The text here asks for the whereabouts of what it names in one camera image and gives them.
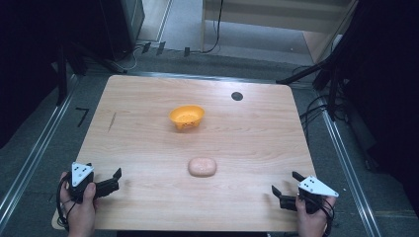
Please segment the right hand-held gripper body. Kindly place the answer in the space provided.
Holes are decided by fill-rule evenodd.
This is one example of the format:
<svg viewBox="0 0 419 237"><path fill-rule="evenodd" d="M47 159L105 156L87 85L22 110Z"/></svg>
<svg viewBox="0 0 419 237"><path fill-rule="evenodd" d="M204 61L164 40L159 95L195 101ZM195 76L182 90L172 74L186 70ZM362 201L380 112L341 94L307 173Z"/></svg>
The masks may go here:
<svg viewBox="0 0 419 237"><path fill-rule="evenodd" d="M338 197L339 194L313 176L305 177L298 182L299 199L305 201L306 212L313 214L324 204L324 197ZM282 196L279 198L280 208L296 211L295 197Z"/></svg>

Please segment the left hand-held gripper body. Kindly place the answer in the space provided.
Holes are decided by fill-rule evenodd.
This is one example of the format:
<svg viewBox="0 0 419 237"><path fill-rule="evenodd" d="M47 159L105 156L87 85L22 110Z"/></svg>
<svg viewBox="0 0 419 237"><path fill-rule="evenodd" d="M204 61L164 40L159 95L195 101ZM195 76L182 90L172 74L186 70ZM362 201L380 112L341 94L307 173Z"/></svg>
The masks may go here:
<svg viewBox="0 0 419 237"><path fill-rule="evenodd" d="M93 182L94 179L94 167L86 166L73 162L71 165L70 181L69 181L69 193L73 201L82 201L84 192L87 186ZM120 188L119 181L116 181L113 177L96 183L96 192L94 199L103 198L109 194L117 191Z"/></svg>

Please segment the pale pink bread bun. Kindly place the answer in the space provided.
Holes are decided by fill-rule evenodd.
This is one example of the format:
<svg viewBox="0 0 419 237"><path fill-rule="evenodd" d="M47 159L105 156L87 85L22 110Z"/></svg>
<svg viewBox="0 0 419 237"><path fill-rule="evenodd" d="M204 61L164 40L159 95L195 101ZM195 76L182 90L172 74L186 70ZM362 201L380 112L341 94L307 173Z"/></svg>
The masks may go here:
<svg viewBox="0 0 419 237"><path fill-rule="evenodd" d="M217 164L211 158L194 158L188 164L188 171L191 176L205 178L216 173Z"/></svg>

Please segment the orange plastic bowl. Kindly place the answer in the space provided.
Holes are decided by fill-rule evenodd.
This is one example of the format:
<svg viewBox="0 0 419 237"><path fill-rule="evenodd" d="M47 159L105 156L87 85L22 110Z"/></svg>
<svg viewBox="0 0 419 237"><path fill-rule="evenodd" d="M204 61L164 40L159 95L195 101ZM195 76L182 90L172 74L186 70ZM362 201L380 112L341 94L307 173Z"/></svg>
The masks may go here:
<svg viewBox="0 0 419 237"><path fill-rule="evenodd" d="M169 113L169 119L174 123L175 127L179 130L187 127L199 126L205 110L197 105L181 106Z"/></svg>

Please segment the person's right hand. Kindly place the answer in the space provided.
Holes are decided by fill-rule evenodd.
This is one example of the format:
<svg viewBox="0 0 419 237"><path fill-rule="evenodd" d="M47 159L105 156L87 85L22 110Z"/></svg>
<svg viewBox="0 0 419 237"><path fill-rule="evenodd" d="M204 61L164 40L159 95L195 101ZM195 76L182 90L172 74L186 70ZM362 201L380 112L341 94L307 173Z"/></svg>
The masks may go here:
<svg viewBox="0 0 419 237"><path fill-rule="evenodd" d="M305 201L297 198L295 206L297 210L297 232L299 237L322 237L329 216L332 215L332 208L336 202L335 197L326 197L324 208L313 214L306 212Z"/></svg>

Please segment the person's left hand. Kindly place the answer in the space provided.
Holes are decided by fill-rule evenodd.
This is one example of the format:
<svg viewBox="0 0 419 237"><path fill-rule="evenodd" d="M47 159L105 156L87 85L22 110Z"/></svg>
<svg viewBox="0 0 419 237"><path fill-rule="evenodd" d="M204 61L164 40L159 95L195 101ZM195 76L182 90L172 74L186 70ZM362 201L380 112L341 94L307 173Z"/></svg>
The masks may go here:
<svg viewBox="0 0 419 237"><path fill-rule="evenodd" d="M84 191L83 201L76 203L71 200L66 183L61 185L59 196L69 225L68 237L94 236L96 219L95 193L96 185L90 183Z"/></svg>

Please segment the black tripod stand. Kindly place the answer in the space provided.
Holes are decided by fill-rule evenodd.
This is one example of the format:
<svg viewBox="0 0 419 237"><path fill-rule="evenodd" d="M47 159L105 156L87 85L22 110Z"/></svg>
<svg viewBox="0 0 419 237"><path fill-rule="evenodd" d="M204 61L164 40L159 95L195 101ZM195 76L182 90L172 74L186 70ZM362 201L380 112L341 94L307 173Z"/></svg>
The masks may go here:
<svg viewBox="0 0 419 237"><path fill-rule="evenodd" d="M82 57L81 48L73 41L63 41L57 48L57 88L58 98L56 105L59 107L67 97L67 65L70 65L75 74L84 75L87 66Z"/></svg>

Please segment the black stand leg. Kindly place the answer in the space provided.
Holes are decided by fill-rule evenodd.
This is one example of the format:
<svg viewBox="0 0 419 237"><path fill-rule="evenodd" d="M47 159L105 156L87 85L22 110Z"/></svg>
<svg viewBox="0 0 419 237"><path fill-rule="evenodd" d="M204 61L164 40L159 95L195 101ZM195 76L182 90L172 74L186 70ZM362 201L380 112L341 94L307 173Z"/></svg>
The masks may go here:
<svg viewBox="0 0 419 237"><path fill-rule="evenodd" d="M324 59L324 60L322 60L322 61L320 61L320 62L318 62L318 63L316 63L312 66L309 66L308 68L298 72L297 74L292 75L291 77L288 77L286 79L277 80L276 83L279 84L279 85L289 85L289 84L291 84L293 82L296 82L299 79L301 79L301 78L303 78L307 75L310 75L310 74L312 74L314 72L317 72L321 69L325 69L330 63L331 63L330 59Z"/></svg>

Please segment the black curtain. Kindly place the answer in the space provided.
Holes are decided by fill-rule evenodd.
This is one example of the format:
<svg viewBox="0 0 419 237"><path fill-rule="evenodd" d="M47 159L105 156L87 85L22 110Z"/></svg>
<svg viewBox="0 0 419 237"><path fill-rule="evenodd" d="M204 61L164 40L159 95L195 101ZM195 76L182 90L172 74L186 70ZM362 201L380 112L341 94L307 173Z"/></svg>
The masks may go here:
<svg viewBox="0 0 419 237"><path fill-rule="evenodd" d="M419 0L359 0L336 48L371 165L401 183L419 218Z"/></svg>
<svg viewBox="0 0 419 237"><path fill-rule="evenodd" d="M0 149L53 89L57 48L87 0L0 0Z"/></svg>

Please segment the dark cabinet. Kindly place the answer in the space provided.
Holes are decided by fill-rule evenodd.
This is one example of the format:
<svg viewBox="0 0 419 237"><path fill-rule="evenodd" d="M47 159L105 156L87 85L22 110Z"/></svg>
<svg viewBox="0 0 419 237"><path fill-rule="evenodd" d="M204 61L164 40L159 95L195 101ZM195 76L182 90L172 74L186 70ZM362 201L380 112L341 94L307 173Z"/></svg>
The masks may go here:
<svg viewBox="0 0 419 237"><path fill-rule="evenodd" d="M142 0L100 0L106 29L106 57L120 60L132 52L145 18Z"/></svg>

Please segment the metal floor rail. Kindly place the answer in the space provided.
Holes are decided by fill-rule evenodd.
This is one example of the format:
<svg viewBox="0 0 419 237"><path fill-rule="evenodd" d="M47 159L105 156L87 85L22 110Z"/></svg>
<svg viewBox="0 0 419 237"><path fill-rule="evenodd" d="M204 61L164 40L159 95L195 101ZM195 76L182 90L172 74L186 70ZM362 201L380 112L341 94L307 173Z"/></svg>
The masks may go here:
<svg viewBox="0 0 419 237"><path fill-rule="evenodd" d="M0 149L0 234L19 205L81 79L75 74L70 77L67 96L59 106L54 98L57 91L53 90Z"/></svg>
<svg viewBox="0 0 419 237"><path fill-rule="evenodd" d="M343 142L336 122L332 120L326 111L322 113L323 120L327 127L329 136L336 150L343 173L354 199L357 211L362 220L368 237L382 237L377 220L366 194L361 186L356 171L352 165L350 155Z"/></svg>
<svg viewBox="0 0 419 237"><path fill-rule="evenodd" d="M211 80L224 82L239 82L239 83L257 83L257 84L277 84L275 79L253 79L253 78L239 78L228 76L211 76L211 75L193 75L193 74L179 74L179 73L165 73L165 72L130 72L130 76L143 76L152 78L176 78L176 79L193 79L193 80Z"/></svg>

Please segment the beige wooden frame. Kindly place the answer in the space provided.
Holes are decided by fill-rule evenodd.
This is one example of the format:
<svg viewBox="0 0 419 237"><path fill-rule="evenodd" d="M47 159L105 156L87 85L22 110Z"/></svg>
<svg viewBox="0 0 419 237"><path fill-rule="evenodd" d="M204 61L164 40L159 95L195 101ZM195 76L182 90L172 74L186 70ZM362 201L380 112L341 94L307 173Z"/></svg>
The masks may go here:
<svg viewBox="0 0 419 237"><path fill-rule="evenodd" d="M202 31L206 20L303 32L314 63L344 34L359 0L202 0Z"/></svg>

